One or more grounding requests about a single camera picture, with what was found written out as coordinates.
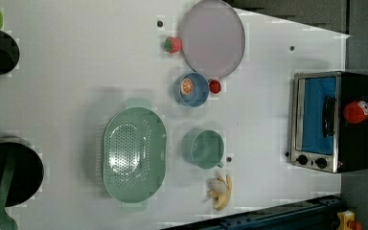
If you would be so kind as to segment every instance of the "green cup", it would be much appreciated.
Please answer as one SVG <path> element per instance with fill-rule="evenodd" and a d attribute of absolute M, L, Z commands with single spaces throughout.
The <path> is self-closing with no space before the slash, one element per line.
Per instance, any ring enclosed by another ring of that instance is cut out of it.
<path fill-rule="evenodd" d="M 213 130 L 193 130 L 187 133 L 181 143 L 181 150 L 189 162 L 202 169 L 223 167 L 220 161 L 224 145 L 220 135 Z"/>

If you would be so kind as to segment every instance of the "spatula handle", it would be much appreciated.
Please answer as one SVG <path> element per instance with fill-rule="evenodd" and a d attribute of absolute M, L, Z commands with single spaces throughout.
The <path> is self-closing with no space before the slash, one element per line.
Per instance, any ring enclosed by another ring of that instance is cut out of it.
<path fill-rule="evenodd" d="M 15 154 L 9 150 L 0 186 L 0 214 L 5 212 L 5 205 L 8 199 L 9 187 L 11 186 L 15 163 Z"/>

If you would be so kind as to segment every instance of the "orange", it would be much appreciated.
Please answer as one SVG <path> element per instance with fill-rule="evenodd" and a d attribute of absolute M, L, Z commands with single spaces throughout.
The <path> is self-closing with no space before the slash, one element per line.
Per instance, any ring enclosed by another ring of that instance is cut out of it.
<path fill-rule="evenodd" d="M 181 82 L 181 93 L 182 94 L 191 94 L 194 90 L 194 85 L 193 85 L 193 82 L 189 79 L 184 79 L 182 82 Z"/>

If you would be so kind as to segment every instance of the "white table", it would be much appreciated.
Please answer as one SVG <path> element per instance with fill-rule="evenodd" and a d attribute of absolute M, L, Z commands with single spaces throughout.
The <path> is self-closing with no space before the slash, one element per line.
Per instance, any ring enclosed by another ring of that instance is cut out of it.
<path fill-rule="evenodd" d="M 343 70 L 346 36 L 238 11 L 241 66 L 217 97 L 184 107 L 172 85 L 190 68 L 162 44 L 195 2 L 0 0 L 4 31 L 21 51 L 19 69 L 0 77 L 0 136 L 31 142 L 46 173 L 33 199 L 8 209 L 20 229 L 157 229 L 340 193 L 339 174 L 293 167 L 284 153 L 294 73 Z M 150 99 L 168 131 L 164 183 L 134 213 L 101 178 L 104 127 L 129 97 Z M 185 162 L 179 146 L 193 127 L 219 131 L 233 162 L 209 171 Z M 218 173 L 234 180 L 221 212 L 207 199 L 207 179 Z"/>

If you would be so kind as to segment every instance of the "bowl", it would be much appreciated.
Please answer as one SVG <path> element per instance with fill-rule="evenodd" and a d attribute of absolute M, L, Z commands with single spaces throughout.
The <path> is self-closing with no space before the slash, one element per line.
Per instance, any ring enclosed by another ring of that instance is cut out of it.
<path fill-rule="evenodd" d="M 183 94 L 181 92 L 181 84 L 185 79 L 189 79 L 194 85 L 193 91 L 189 94 Z M 180 103 L 186 106 L 199 107 L 203 105 L 208 99 L 208 81 L 204 76 L 197 72 L 186 74 L 175 83 L 174 95 Z"/>

